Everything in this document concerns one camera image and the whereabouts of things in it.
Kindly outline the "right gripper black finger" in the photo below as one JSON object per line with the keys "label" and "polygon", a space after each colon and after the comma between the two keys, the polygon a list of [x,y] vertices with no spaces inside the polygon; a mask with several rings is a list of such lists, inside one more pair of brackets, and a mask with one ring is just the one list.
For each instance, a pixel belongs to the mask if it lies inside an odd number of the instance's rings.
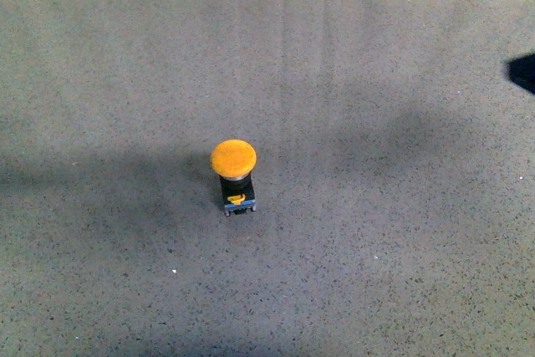
{"label": "right gripper black finger", "polygon": [[508,60],[507,76],[514,84],[535,94],[535,54]]}

